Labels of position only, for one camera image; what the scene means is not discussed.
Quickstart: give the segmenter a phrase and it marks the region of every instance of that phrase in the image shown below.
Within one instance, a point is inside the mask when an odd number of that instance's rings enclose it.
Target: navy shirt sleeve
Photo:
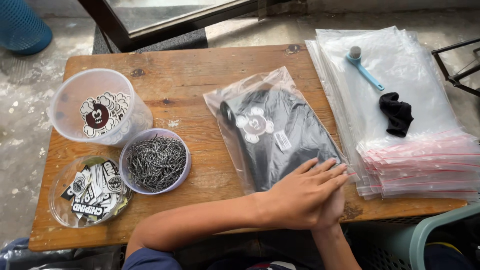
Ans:
[[[123,270],[181,270],[173,253],[161,252],[149,248],[140,248],[133,252],[123,264]]]

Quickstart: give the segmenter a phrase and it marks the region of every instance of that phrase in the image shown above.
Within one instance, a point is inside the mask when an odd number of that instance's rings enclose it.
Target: metal stand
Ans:
[[[460,71],[462,71],[463,69],[460,70],[455,75],[450,75],[447,71],[447,68],[445,68],[444,63],[442,62],[442,59],[440,58],[440,56],[438,54],[442,53],[442,52],[445,52],[445,51],[448,51],[448,50],[463,47],[463,46],[466,46],[466,45],[469,45],[469,44],[472,44],[472,43],[476,43],[476,42],[479,42],[479,41],[480,41],[480,37],[474,38],[474,39],[471,39],[471,40],[467,40],[467,41],[464,41],[464,42],[460,42],[460,43],[457,43],[457,44],[454,44],[454,45],[451,45],[451,46],[448,46],[448,47],[445,47],[445,48],[435,49],[435,50],[432,51],[432,55],[435,58],[435,60],[437,61],[437,64],[440,67],[440,70],[442,71],[443,75],[445,76],[445,80],[452,83],[454,87],[460,88],[460,89],[462,89],[464,91],[467,91],[467,92],[469,92],[469,93],[471,93],[475,96],[478,96],[478,97],[480,97],[480,88],[478,88],[478,89],[470,88],[468,86],[463,85],[460,82],[460,80],[469,76],[469,75],[471,75],[471,74],[473,74],[473,73],[475,73],[475,72],[477,72],[477,71],[479,71],[480,70],[480,63],[475,65],[474,67],[472,67],[470,69],[465,70],[462,73],[460,73]],[[480,51],[480,48],[474,49],[473,53],[477,54],[478,51]]]

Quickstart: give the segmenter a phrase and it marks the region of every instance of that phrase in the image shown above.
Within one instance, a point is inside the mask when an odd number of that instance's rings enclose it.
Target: black sock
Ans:
[[[387,132],[400,138],[407,135],[413,121],[412,106],[398,101],[398,93],[386,93],[380,97],[380,109],[388,117]]]

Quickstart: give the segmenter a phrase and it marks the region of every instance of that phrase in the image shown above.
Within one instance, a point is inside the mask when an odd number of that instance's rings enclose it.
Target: brush bristles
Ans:
[[[358,46],[353,46],[350,48],[350,52],[348,53],[348,56],[352,59],[358,59],[360,58],[361,55],[361,49]]]

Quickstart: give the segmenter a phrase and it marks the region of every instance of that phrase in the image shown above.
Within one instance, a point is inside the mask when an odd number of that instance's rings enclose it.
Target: concrete floor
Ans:
[[[46,19],[54,39],[35,56],[13,56],[0,49],[0,243],[28,236],[38,193],[51,124],[49,99],[62,82],[66,60],[91,54],[95,23],[91,19]],[[397,25],[417,31],[429,50],[477,37],[478,11],[405,12],[387,14],[319,14],[282,16],[257,22],[256,18],[232,19],[207,27],[209,47],[240,47],[303,43],[315,29],[380,29]],[[474,46],[443,55],[456,73],[474,60]],[[464,81],[480,87],[480,74]],[[480,137],[480,98],[444,83],[459,120]]]

